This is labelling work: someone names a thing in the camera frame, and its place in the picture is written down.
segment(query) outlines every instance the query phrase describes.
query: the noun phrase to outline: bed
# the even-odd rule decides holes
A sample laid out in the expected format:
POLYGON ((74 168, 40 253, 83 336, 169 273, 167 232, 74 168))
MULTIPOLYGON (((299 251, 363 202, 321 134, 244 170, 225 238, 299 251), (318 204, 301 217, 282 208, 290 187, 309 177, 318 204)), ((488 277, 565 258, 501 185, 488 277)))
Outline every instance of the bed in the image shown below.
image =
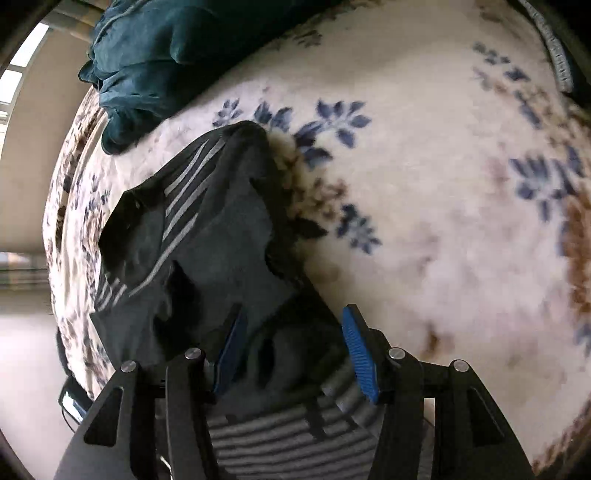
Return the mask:
POLYGON ((345 1, 115 157, 90 90, 43 235, 91 398, 113 373, 89 317, 109 213, 192 140, 245 119, 268 131, 303 225, 297 255, 333 311, 357 303, 393 345, 468 360, 537 472, 569 460, 591 428, 591 129, 502 1, 345 1))

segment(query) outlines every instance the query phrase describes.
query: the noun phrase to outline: metal screw head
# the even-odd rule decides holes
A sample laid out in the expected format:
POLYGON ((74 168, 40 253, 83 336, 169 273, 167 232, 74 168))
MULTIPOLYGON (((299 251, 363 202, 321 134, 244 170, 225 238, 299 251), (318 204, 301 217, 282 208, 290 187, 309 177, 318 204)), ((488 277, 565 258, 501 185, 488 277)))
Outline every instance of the metal screw head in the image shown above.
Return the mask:
POLYGON ((123 362, 123 364, 121 365, 121 371, 123 373, 131 373, 132 371, 135 370, 135 367, 137 367, 138 364, 135 363, 133 360, 127 360, 126 362, 123 362))
POLYGON ((406 356, 406 352, 399 347, 394 347, 388 350, 388 356, 392 360, 402 360, 406 356))
POLYGON ((470 365, 464 360, 456 360, 453 363, 453 368, 456 369, 456 372, 467 372, 470 370, 470 365))
POLYGON ((185 358, 187 360, 195 360, 201 356, 201 350, 199 348, 190 348, 185 352, 185 358))

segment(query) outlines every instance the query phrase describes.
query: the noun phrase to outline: window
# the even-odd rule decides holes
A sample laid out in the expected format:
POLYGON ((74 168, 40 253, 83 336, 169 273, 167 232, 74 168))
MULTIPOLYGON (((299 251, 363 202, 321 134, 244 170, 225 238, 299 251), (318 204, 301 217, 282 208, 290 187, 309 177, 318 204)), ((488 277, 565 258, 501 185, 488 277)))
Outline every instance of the window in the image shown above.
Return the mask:
POLYGON ((21 86, 23 74, 48 29, 47 25, 38 24, 22 43, 21 48, 12 58, 10 65, 0 77, 0 127, 4 126, 4 128, 0 128, 0 148, 4 143, 6 124, 10 120, 10 114, 18 89, 21 86))

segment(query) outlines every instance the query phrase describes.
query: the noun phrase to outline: teal blanket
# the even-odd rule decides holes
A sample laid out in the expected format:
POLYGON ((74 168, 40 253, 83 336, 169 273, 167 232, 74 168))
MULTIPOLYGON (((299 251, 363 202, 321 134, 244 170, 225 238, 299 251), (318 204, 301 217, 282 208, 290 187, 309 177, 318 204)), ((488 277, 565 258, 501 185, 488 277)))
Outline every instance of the teal blanket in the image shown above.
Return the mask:
POLYGON ((269 40, 338 0, 113 0, 79 78, 109 115, 119 154, 269 40))

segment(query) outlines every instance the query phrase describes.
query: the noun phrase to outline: black cable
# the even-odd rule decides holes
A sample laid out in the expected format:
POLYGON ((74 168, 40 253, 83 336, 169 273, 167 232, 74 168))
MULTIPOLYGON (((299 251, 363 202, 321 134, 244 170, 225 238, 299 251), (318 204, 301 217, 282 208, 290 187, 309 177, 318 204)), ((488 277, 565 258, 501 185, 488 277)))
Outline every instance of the black cable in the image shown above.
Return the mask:
POLYGON ((70 425, 70 422, 66 419, 66 411, 64 410, 64 407, 61 408, 61 416, 66 422, 66 425, 68 425, 68 428, 72 431, 72 433, 76 433, 76 431, 70 425))

